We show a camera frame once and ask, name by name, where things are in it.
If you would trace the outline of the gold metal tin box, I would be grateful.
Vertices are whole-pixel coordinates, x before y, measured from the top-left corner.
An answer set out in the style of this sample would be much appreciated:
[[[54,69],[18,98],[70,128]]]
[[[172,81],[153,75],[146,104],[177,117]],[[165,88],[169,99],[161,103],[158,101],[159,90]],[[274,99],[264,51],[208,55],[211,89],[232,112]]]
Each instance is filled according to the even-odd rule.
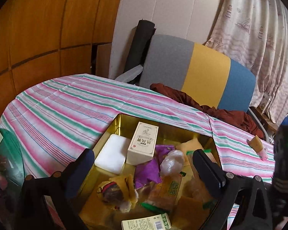
[[[150,121],[143,118],[125,114],[117,115],[110,123],[99,141],[95,144],[93,152],[98,155],[110,135],[115,134],[126,138],[132,138],[139,122],[156,125],[159,128],[157,144],[174,145],[197,139],[205,150],[211,150],[216,163],[220,163],[219,155],[213,138],[196,132],[181,129],[175,126]],[[79,189],[78,195],[73,200],[76,212],[88,227],[88,229],[121,229],[122,221],[151,217],[155,213],[145,209],[143,203],[149,195],[152,185],[147,185],[139,190],[139,201],[134,209],[127,213],[111,209],[97,197],[97,188],[101,182],[109,180],[115,175],[111,172],[92,166],[85,181]]]

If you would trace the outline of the cream cardboard box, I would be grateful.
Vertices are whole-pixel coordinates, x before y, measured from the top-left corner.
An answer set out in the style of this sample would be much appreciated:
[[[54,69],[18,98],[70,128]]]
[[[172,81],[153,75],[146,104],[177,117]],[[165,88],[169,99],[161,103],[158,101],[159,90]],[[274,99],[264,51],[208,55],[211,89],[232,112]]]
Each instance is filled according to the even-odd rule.
[[[127,150],[126,163],[137,166],[154,157],[158,126],[139,122]]]

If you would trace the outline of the wooden bedside desk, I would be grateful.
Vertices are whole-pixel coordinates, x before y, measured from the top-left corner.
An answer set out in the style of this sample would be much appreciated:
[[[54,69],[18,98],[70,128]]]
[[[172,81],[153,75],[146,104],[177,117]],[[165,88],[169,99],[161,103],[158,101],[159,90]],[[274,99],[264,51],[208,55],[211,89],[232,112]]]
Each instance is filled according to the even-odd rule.
[[[258,120],[263,125],[264,129],[267,131],[269,135],[276,133],[278,130],[278,125],[273,123],[268,116],[262,112],[260,108],[256,108],[254,106],[250,107],[251,111],[255,114]]]

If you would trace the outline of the clear plastic bag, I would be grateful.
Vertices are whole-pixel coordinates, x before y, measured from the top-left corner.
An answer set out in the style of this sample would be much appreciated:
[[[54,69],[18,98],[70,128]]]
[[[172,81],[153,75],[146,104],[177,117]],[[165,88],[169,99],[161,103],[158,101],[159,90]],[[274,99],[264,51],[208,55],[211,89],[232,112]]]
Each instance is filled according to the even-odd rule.
[[[174,176],[179,174],[184,166],[184,154],[180,150],[170,151],[160,164],[160,175]]]

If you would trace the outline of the white bed rail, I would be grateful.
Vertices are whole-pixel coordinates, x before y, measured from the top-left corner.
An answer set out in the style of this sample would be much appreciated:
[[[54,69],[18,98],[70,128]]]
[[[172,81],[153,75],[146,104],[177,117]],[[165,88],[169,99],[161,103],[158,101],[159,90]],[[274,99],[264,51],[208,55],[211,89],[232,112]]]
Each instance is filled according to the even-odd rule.
[[[115,81],[119,81],[122,83],[129,83],[130,81],[133,81],[137,76],[139,76],[142,73],[142,71],[143,71],[143,66],[137,65],[136,67],[133,67],[132,69],[118,76],[115,79]]]

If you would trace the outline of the black rolled mat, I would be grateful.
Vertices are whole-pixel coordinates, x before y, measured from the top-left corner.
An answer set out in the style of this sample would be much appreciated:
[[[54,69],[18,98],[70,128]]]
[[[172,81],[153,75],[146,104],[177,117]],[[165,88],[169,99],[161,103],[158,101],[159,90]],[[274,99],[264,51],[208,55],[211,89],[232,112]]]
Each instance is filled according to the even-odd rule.
[[[156,31],[155,24],[148,20],[140,20],[136,27],[134,37],[126,58],[124,72],[142,65],[145,62],[152,36]]]

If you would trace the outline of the large yellow sponge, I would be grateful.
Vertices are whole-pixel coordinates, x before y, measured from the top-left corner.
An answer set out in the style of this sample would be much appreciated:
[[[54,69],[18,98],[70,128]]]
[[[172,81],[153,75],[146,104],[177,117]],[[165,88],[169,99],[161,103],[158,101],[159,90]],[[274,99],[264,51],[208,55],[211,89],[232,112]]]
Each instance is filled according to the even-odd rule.
[[[204,150],[203,146],[200,144],[197,138],[194,138],[192,140],[189,140],[187,142],[181,143],[175,147],[177,150],[181,151],[184,156],[184,166],[190,165],[188,157],[187,157],[187,152],[188,151],[195,151],[195,150]]]

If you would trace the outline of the white medicine box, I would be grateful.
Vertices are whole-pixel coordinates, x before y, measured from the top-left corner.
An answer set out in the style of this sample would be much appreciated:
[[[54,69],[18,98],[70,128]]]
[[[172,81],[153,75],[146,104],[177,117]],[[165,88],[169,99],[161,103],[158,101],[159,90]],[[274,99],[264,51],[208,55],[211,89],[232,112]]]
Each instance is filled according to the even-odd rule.
[[[167,213],[122,221],[122,230],[168,230],[171,228]]]

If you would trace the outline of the pink green striped bedsheet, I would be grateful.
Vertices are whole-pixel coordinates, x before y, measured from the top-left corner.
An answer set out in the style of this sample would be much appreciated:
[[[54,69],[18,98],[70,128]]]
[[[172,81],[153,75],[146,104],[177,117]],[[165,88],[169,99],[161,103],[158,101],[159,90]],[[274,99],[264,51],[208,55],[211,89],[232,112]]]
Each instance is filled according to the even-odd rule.
[[[45,177],[63,170],[85,148],[93,148],[117,115],[211,136],[224,169],[248,177],[259,175],[271,183],[270,144],[266,145],[268,159],[262,161],[247,145],[247,132],[146,88],[94,75],[54,78],[26,89],[7,105],[0,128],[19,141],[25,171]]]

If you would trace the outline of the pink patterned curtain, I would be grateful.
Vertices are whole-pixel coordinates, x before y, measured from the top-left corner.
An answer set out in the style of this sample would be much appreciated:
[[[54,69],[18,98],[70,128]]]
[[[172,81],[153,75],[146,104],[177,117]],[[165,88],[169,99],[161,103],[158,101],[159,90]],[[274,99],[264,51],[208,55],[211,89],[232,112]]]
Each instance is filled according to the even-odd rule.
[[[288,114],[288,9],[281,0],[224,0],[206,46],[247,67],[256,78],[251,106],[281,124]]]

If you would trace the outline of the dark red blanket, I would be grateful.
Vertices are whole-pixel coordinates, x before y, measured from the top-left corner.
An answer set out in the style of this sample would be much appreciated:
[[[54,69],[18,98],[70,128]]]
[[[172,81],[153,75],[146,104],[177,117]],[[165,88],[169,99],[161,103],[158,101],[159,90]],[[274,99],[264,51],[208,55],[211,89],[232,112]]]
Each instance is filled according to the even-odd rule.
[[[254,136],[258,136],[262,140],[264,139],[263,131],[257,126],[252,117],[246,112],[228,111],[224,109],[216,109],[215,107],[209,107],[207,105],[199,105],[199,103],[197,103],[186,93],[172,89],[171,87],[163,85],[162,83],[151,84],[150,90],[165,95],[166,97],[178,103],[196,108],[197,110],[202,111],[209,116],[217,118]]]

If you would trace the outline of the wooden wardrobe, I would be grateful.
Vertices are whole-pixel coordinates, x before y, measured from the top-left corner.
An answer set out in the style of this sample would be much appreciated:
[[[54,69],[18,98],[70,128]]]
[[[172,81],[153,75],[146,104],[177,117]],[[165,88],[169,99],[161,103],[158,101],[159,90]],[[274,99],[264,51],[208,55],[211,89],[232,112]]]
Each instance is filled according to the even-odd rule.
[[[100,71],[120,0],[7,0],[0,9],[0,117],[19,93],[52,78]]]

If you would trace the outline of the grey yellow blue headboard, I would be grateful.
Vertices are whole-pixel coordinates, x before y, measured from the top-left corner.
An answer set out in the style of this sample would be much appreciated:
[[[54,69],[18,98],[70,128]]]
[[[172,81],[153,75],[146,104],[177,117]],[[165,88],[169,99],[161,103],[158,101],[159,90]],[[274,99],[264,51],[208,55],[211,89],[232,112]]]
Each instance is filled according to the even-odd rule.
[[[139,85],[162,83],[199,105],[247,112],[256,78],[246,67],[214,50],[170,35],[152,37]]]

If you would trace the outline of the white soap block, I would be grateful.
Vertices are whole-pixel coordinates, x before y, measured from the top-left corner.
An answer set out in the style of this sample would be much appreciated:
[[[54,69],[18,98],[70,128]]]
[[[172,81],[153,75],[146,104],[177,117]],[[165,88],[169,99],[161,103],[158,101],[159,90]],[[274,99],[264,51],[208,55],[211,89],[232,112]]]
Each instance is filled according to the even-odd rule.
[[[130,142],[128,138],[111,134],[95,159],[95,166],[119,175],[125,164]]]

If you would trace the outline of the yellow sponge block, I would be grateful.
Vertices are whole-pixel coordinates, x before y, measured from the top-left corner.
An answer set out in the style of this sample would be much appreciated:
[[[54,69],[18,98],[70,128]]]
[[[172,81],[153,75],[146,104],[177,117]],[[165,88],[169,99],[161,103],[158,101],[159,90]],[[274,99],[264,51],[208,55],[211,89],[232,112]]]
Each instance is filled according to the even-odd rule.
[[[256,152],[259,153],[264,150],[260,138],[255,135],[251,140],[247,140],[247,144]]]

